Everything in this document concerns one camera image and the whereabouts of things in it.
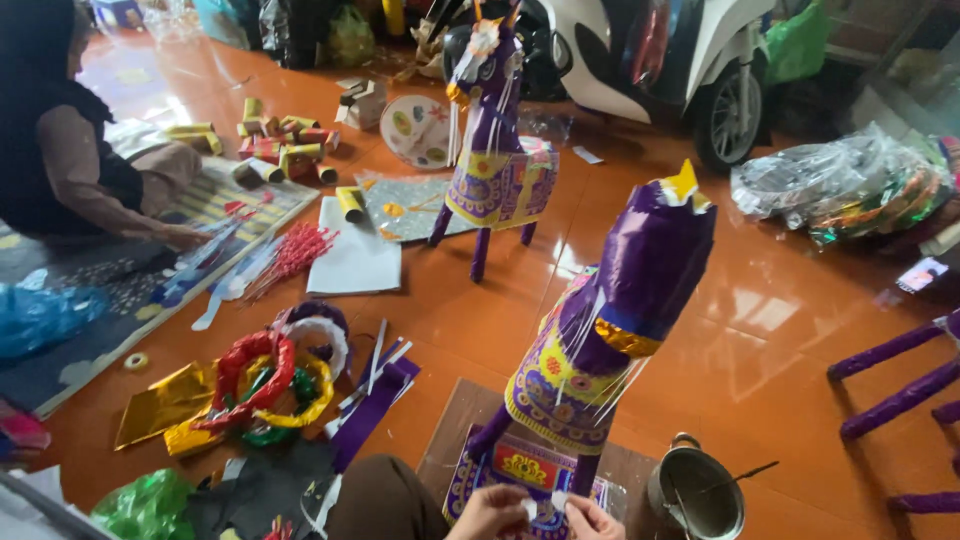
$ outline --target person's hand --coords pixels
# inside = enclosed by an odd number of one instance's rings
[[[520,502],[528,497],[522,487],[507,484],[474,491],[446,540],[493,540],[500,533],[525,530],[527,510]]]
[[[566,520],[578,540],[626,540],[627,529],[597,503],[572,493],[566,494]]]
[[[194,231],[185,225],[164,224],[156,232],[156,239],[178,251],[190,251],[209,242],[213,238],[210,233]]]

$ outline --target round paper plate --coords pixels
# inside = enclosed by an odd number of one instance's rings
[[[442,169],[450,145],[450,107],[426,96],[398,97],[380,116],[380,134],[404,163]]]

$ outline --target wooden board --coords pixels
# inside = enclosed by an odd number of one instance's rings
[[[457,380],[426,453],[417,466],[417,476],[437,503],[442,504],[446,497],[470,424],[487,423],[502,404],[502,394],[469,380]],[[520,424],[513,423],[507,432],[544,448],[563,451]],[[669,540],[684,537],[681,531],[666,528],[647,502],[647,479],[657,463],[659,461],[653,457],[631,452],[615,444],[608,443],[604,449],[597,477],[627,490],[626,510],[623,512],[627,538],[656,537]]]

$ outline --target woman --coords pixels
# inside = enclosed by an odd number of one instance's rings
[[[453,528],[417,475],[390,455],[347,467],[326,520],[330,540],[493,540],[529,527],[526,491],[499,484],[470,495]],[[625,540],[626,530],[595,502],[567,494],[567,522],[578,540]]]
[[[113,115],[74,80],[93,32],[72,0],[0,0],[0,219],[40,239],[206,242],[208,234],[156,220],[200,172],[193,149],[170,143],[130,163],[104,141]]]

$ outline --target headscarf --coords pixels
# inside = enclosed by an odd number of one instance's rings
[[[70,105],[94,125],[112,122],[107,104],[67,76],[68,57],[91,31],[73,0],[0,0],[0,100]]]

